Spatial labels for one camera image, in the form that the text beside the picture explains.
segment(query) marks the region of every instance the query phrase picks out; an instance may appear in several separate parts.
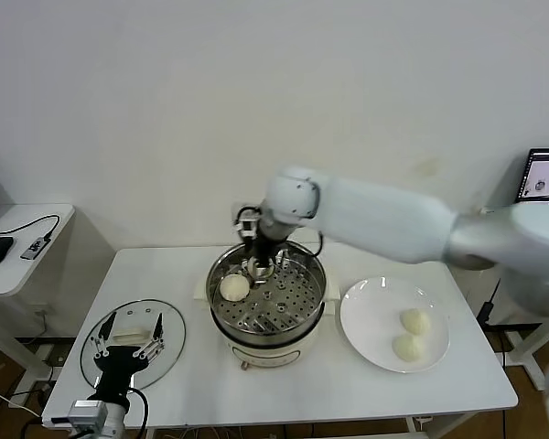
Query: white plate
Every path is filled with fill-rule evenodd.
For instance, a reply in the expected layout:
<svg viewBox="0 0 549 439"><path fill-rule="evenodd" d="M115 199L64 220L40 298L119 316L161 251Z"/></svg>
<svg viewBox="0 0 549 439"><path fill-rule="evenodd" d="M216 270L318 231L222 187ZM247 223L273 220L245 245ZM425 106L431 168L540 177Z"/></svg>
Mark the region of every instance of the white plate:
<svg viewBox="0 0 549 439"><path fill-rule="evenodd" d="M393 339L407 331L400 314L410 308L424 309L431 329L419 336L425 354L417 361L399 359ZM420 372L435 366L449 348L447 320L426 293L401 279L375 277L352 286L341 301L340 320L353 347L368 361L395 372Z"/></svg>

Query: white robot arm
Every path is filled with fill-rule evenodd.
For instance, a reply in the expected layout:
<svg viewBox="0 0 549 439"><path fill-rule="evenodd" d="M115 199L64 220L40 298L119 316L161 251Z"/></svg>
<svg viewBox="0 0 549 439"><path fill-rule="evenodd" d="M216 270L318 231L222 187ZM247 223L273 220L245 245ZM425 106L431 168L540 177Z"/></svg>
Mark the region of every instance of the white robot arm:
<svg viewBox="0 0 549 439"><path fill-rule="evenodd" d="M253 248L258 263L267 263L296 227L398 262L442 261L470 270L499 263L514 300L549 316L549 205L461 215L436 198L289 167L271 179L261 206ZM549 371L546 380L549 394Z"/></svg>

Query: metal pot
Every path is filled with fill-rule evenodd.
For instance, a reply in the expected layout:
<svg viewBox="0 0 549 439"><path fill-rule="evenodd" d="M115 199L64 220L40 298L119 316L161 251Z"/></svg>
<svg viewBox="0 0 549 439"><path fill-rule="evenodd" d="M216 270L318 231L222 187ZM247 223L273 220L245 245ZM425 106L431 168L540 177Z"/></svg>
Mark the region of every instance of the metal pot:
<svg viewBox="0 0 549 439"><path fill-rule="evenodd" d="M251 282L240 302L225 300L220 282L246 271L249 255L243 244L232 247L212 265L206 296L216 325L228 338L250 348L280 348L307 335L323 315L326 275L318 258L291 241L274 258L274 272L263 283Z"/></svg>

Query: floor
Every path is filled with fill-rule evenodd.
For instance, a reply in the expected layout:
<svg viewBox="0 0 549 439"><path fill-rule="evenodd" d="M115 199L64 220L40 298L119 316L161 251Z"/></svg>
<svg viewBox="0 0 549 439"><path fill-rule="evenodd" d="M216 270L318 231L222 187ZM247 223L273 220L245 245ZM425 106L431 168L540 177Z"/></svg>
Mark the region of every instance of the floor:
<svg viewBox="0 0 549 439"><path fill-rule="evenodd" d="M489 341L496 351L501 350L501 342L496 335L488 334ZM504 348L510 349L505 339ZM70 345L56 346L49 361L61 365L69 353ZM537 361L543 368L549 364L549 343L536 353ZM11 359L0 353L0 393L11 393L22 373L22 369ZM544 396L536 391L522 368L508 368L507 374L519 395L519 405L505 414L506 439L549 439L549 423L544 409ZM39 383L37 391L29 395L27 407L40 412L41 399L48 397L48 386ZM32 418L30 413L18 409L8 409L0 404L0 439L17 438L23 424ZM252 425L225 428L203 428L188 431L187 439L260 439L271 434L278 439L296 439L305 437L353 436L366 434L402 433L406 431L404 420L361 421L354 423L316 423L294 425ZM136 432L129 432L135 437ZM183 430L156 432L156 439L184 439ZM68 434L62 431L45 430L40 426L31 426L27 439L64 439ZM503 439L502 412L479 413L468 422L445 436L445 439L474 438Z"/></svg>

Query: steamed bun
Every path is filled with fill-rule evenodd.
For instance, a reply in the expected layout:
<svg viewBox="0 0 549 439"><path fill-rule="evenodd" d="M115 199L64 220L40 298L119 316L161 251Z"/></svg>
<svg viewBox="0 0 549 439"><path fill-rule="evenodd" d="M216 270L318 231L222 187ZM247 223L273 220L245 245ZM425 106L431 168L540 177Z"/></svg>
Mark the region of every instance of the steamed bun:
<svg viewBox="0 0 549 439"><path fill-rule="evenodd" d="M228 274L220 282L220 294L230 302L240 302L248 293L250 283L241 274Z"/></svg>
<svg viewBox="0 0 549 439"><path fill-rule="evenodd" d="M404 334L393 340L393 351L399 359L416 361L423 357L424 347L419 337Z"/></svg>
<svg viewBox="0 0 549 439"><path fill-rule="evenodd" d="M401 323L411 334L422 336L431 329L429 314L423 309L407 309L401 313Z"/></svg>

